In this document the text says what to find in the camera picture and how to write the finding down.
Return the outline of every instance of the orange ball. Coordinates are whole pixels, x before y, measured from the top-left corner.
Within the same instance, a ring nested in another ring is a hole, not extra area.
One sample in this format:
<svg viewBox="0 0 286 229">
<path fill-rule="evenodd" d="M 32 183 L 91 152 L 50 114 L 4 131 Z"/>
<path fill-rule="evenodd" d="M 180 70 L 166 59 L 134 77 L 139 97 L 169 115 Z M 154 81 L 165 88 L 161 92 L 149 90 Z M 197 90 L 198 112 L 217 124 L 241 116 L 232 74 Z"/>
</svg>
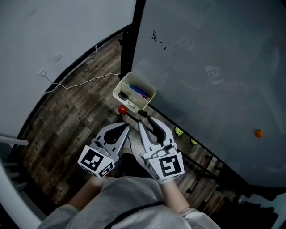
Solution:
<svg viewBox="0 0 286 229">
<path fill-rule="evenodd" d="M 125 113 L 127 112 L 127 107 L 124 106 L 124 105 L 120 105 L 120 106 L 118 107 L 118 112 L 119 112 L 120 114 L 125 114 Z"/>
<path fill-rule="evenodd" d="M 256 138 L 262 138 L 262 137 L 263 137 L 263 131 L 262 131 L 262 130 L 256 130 L 256 131 L 254 132 L 254 136 L 255 136 Z"/>
</svg>

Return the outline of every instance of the wooden floor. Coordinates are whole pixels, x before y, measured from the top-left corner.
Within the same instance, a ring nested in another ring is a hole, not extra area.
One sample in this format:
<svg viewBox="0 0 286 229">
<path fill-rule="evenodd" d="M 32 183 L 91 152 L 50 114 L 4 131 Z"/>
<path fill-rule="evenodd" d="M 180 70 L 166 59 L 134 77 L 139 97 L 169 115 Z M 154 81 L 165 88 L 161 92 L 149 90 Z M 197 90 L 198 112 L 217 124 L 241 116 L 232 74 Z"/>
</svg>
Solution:
<svg viewBox="0 0 286 229">
<path fill-rule="evenodd" d="M 65 86 L 82 83 L 107 73 L 120 73 L 121 46 L 115 37 L 104 45 L 98 53 L 75 70 L 64 82 Z M 117 107 L 120 105 L 113 98 L 112 91 L 119 82 L 117 76 L 96 79 L 72 89 L 58 87 L 52 92 L 37 111 L 22 138 L 29 141 L 29 146 L 18 152 L 18 158 L 28 170 L 33 180 L 43 192 L 56 204 L 66 204 L 82 187 L 88 175 L 77 165 L 77 160 L 85 145 L 98 131 L 118 119 Z M 174 126 L 150 107 L 146 111 L 166 123 L 172 130 Z M 124 121 L 131 126 L 130 139 L 134 155 L 142 163 L 140 155 L 144 153 L 137 123 L 127 116 Z M 200 145 L 192 145 L 187 135 L 175 136 L 178 148 L 196 162 L 205 165 L 205 155 L 209 153 Z M 223 198 L 233 199 L 237 195 L 232 191 L 217 192 L 214 180 L 203 178 L 193 194 L 186 190 L 194 185 L 201 170 L 184 160 L 186 172 L 176 182 L 192 207 L 198 208 L 206 201 L 205 210 L 210 215 L 217 212 Z M 216 159 L 210 164 L 210 171 Z"/>
</svg>

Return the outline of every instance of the person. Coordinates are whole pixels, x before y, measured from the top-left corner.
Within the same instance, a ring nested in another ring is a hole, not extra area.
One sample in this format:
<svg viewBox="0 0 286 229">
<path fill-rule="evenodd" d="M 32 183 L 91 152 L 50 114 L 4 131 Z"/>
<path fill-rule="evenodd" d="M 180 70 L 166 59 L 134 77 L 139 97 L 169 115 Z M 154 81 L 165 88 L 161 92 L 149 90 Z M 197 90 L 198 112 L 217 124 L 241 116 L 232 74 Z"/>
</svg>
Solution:
<svg viewBox="0 0 286 229">
<path fill-rule="evenodd" d="M 92 176 L 38 229 L 219 229 L 190 207 L 173 180 L 158 184 L 127 148 L 121 158 L 125 177 Z"/>
</svg>

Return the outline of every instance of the gray shirt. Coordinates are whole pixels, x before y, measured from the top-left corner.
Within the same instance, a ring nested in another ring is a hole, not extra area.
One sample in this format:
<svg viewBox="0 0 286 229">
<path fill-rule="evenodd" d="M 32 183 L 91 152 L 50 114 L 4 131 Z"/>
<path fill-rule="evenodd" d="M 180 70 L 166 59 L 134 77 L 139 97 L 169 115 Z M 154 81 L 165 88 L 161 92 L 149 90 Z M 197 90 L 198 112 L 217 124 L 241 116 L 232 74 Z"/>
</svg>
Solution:
<svg viewBox="0 0 286 229">
<path fill-rule="evenodd" d="M 83 210 L 66 204 L 52 212 L 38 229 L 103 229 L 120 214 L 163 201 L 156 181 L 123 177 L 107 181 Z M 113 229 L 219 229 L 206 214 L 188 208 L 180 214 L 164 205 L 148 207 L 124 218 Z"/>
</svg>

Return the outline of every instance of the black cable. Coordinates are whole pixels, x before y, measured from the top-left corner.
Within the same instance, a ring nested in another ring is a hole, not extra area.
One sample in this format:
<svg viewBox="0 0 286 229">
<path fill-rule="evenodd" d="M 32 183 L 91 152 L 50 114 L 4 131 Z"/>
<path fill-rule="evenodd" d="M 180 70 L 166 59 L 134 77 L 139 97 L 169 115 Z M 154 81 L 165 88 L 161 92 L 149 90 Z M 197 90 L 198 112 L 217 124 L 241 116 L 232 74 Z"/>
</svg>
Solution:
<svg viewBox="0 0 286 229">
<path fill-rule="evenodd" d="M 128 140 L 129 140 L 129 144 L 130 144 L 130 150 L 131 150 L 131 152 L 133 153 L 133 151 L 132 151 L 132 147 L 131 147 L 131 141 L 130 141 L 129 136 L 128 136 Z"/>
</svg>

